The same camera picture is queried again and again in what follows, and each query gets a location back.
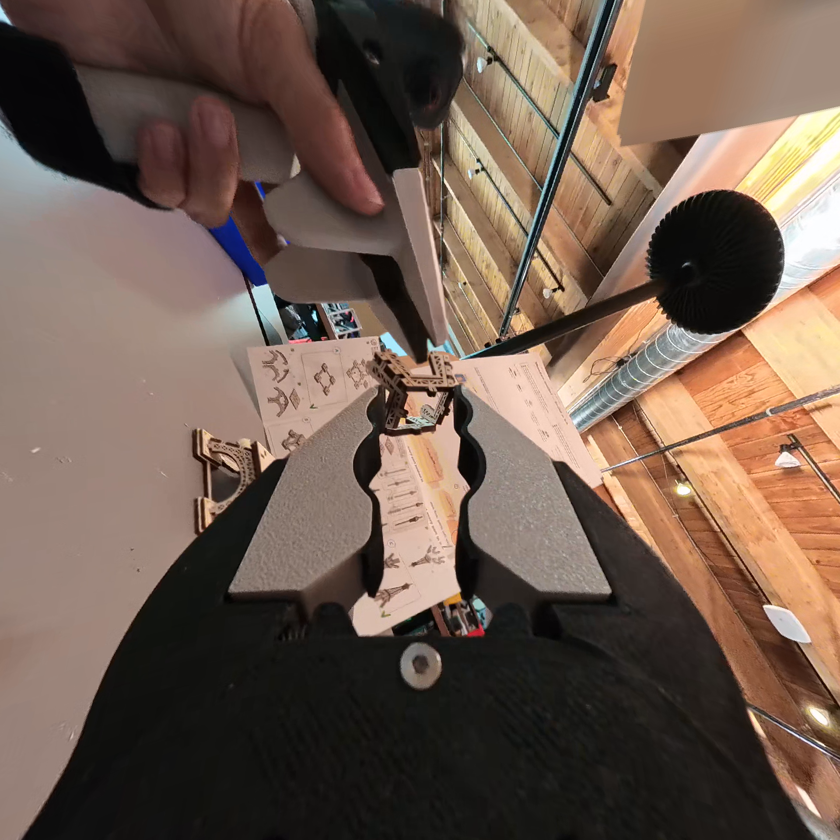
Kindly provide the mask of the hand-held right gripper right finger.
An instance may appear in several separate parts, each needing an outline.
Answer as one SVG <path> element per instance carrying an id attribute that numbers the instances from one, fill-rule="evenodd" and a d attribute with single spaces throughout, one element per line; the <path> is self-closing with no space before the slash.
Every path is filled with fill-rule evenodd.
<path id="1" fill-rule="evenodd" d="M 608 602 L 613 595 L 555 463 L 470 389 L 455 388 L 462 595 L 490 608 Z"/>

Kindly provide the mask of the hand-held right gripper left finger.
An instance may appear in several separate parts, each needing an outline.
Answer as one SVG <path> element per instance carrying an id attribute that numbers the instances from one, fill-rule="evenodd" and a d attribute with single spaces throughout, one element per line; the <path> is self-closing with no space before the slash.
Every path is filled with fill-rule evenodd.
<path id="1" fill-rule="evenodd" d="M 380 502 L 385 395 L 373 387 L 282 462 L 280 477 L 227 593 L 352 611 L 384 574 Z"/>

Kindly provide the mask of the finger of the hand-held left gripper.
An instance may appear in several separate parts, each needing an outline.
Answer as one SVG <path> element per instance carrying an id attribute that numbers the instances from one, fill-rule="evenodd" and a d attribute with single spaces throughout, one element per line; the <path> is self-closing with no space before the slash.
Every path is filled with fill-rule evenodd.
<path id="1" fill-rule="evenodd" d="M 305 174 L 270 192 L 264 208 L 286 247 L 413 259 L 432 305 L 429 345 L 441 345 L 447 338 L 447 316 L 422 175 L 418 169 L 395 170 L 385 176 L 383 186 L 385 206 L 374 217 L 336 204 Z"/>
<path id="2" fill-rule="evenodd" d="M 288 302 L 362 306 L 365 321 L 376 321 L 415 362 L 427 360 L 432 305 L 413 259 L 285 247 L 265 263 L 265 275 Z"/>

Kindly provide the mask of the person's left hand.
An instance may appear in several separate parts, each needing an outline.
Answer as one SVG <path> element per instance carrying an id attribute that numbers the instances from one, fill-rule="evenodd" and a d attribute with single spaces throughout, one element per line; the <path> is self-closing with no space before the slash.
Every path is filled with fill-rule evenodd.
<path id="1" fill-rule="evenodd" d="M 60 45 L 76 63 L 183 78 L 260 107 L 283 123 L 302 168 L 334 201 L 377 215 L 382 197 L 285 1 L 13 1 L 12 25 Z M 235 118 L 197 98 L 186 130 L 166 120 L 137 133 L 139 189 L 155 205 L 215 228 L 234 219 L 261 265 L 281 250 L 256 188 L 240 179 Z"/>

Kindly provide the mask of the wooden tower base model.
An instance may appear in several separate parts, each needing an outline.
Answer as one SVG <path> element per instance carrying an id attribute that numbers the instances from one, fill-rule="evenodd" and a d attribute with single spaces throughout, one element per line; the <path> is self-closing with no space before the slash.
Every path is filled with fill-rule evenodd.
<path id="1" fill-rule="evenodd" d="M 203 494 L 194 502 L 197 536 L 276 461 L 257 440 L 241 438 L 227 442 L 203 428 L 192 430 L 192 454 L 203 468 Z"/>

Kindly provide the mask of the colourful tool clutter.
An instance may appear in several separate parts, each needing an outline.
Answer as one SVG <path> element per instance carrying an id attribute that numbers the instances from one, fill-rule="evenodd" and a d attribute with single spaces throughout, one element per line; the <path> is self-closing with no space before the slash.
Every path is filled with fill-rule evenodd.
<path id="1" fill-rule="evenodd" d="M 394 625 L 395 637 L 477 637 L 485 634 L 491 612 L 478 597 L 464 600 L 461 595 L 434 604 Z"/>

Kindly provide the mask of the assembly instruction sheet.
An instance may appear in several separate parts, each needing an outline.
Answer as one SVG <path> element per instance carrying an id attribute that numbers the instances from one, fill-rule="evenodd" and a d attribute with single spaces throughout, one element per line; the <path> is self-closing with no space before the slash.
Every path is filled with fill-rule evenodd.
<path id="1" fill-rule="evenodd" d="M 375 385 L 373 339 L 290 343 L 248 349 L 268 448 L 289 456 Z M 552 460 L 590 487 L 602 474 L 532 353 L 452 361 L 457 381 L 475 392 Z M 385 569 L 374 598 L 355 604 L 362 636 L 380 635 L 456 594 L 455 537 L 467 484 L 457 468 L 452 416 L 431 432 L 380 437 L 381 470 L 371 488 L 381 506 Z"/>

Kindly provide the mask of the metal ceiling beam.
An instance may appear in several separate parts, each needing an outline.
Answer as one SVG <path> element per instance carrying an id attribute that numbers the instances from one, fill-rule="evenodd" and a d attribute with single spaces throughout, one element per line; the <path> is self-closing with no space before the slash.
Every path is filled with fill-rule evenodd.
<path id="1" fill-rule="evenodd" d="M 595 81 L 598 78 L 606 48 L 623 6 L 622 1 L 603 1 L 599 7 L 591 36 L 584 50 L 581 68 L 574 82 L 569 107 L 560 129 L 546 181 L 542 187 L 539 202 L 528 231 L 528 237 L 520 258 L 519 266 L 510 290 L 507 306 L 500 324 L 500 337 L 505 339 L 515 316 L 519 298 L 524 289 L 537 251 L 544 227 L 548 221 L 553 199 L 557 193 L 561 176 L 573 148 L 574 138 L 581 126 L 585 108 L 592 98 Z"/>

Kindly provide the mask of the black ceiling rod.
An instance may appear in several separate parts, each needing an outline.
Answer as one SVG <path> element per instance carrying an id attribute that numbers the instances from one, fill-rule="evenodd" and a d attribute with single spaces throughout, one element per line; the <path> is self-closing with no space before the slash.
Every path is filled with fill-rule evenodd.
<path id="1" fill-rule="evenodd" d="M 736 421 L 726 423 L 726 424 L 720 425 L 718 427 L 714 427 L 714 428 L 712 428 L 710 430 L 707 430 L 705 432 L 701 432 L 699 434 L 695 434 L 695 435 L 680 439 L 680 440 L 678 440 L 674 443 L 660 446 L 660 447 L 658 447 L 656 449 L 653 449 L 653 450 L 651 450 L 647 453 L 644 453 L 644 454 L 641 454 L 641 455 L 636 455 L 634 457 L 631 457 L 631 458 L 625 459 L 623 461 L 620 461 L 617 464 L 609 465 L 605 468 L 602 468 L 602 476 L 610 474 L 616 469 L 620 469 L 620 468 L 625 467 L 625 466 L 634 465 L 634 464 L 640 463 L 641 461 L 644 461 L 646 459 L 655 458 L 655 457 L 658 457 L 660 455 L 664 455 L 664 454 L 667 454 L 669 452 L 675 451 L 679 448 L 684 448 L 688 445 L 693 445 L 695 443 L 699 443 L 700 441 L 707 440 L 709 438 L 713 438 L 715 436 L 719 436 L 719 435 L 727 433 L 727 432 L 735 431 L 735 430 L 740 429 L 742 427 L 746 427 L 746 426 L 754 425 L 756 423 L 760 423 L 760 422 L 762 422 L 766 419 L 771 419 L 773 417 L 777 417 L 777 416 L 780 416 L 780 415 L 783 415 L 783 414 L 786 414 L 786 413 L 795 412 L 795 411 L 798 411 L 802 408 L 806 408 L 808 406 L 811 406 L 815 403 L 821 403 L 821 402 L 825 402 L 827 400 L 834 399 L 837 396 L 839 396 L 839 385 L 833 385 L 833 386 L 828 387 L 826 389 L 823 389 L 821 391 L 814 392 L 812 394 L 808 394 L 808 395 L 805 395 L 805 396 L 802 396 L 802 397 L 798 397 L 798 398 L 796 398 L 792 401 L 789 401 L 789 402 L 786 402 L 786 403 L 783 403 L 783 404 L 780 404 L 780 405 L 777 405 L 777 406 L 768 407 L 768 408 L 762 410 L 761 412 L 758 412 L 758 413 L 740 418 Z"/>

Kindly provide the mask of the white square ceiling device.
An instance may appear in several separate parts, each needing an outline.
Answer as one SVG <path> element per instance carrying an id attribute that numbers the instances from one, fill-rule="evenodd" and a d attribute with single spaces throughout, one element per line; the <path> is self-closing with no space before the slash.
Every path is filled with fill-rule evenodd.
<path id="1" fill-rule="evenodd" d="M 812 644 L 811 635 L 791 610 L 778 605 L 764 604 L 763 611 L 779 635 L 798 645 Z"/>

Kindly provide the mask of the black pleated lamp on pole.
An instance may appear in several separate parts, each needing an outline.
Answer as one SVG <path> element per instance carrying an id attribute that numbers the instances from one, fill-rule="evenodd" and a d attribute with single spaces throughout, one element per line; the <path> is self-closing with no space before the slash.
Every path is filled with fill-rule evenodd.
<path id="1" fill-rule="evenodd" d="M 519 354 L 654 300 L 667 320 L 700 334 L 740 329 L 766 309 L 784 272 L 773 216 L 741 192 L 690 196 L 658 223 L 645 257 L 647 282 L 477 351 L 469 360 Z"/>

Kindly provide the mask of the silver ventilation duct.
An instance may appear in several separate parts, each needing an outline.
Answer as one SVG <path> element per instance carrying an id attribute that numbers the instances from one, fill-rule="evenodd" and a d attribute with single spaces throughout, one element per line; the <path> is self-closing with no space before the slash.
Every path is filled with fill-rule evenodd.
<path id="1" fill-rule="evenodd" d="M 790 215 L 782 227 L 784 270 L 768 309 L 820 279 L 839 262 L 839 180 L 825 183 Z M 653 385 L 716 347 L 733 331 L 700 334 L 661 329 L 629 362 L 610 374 L 570 411 L 580 432 L 612 415 Z"/>

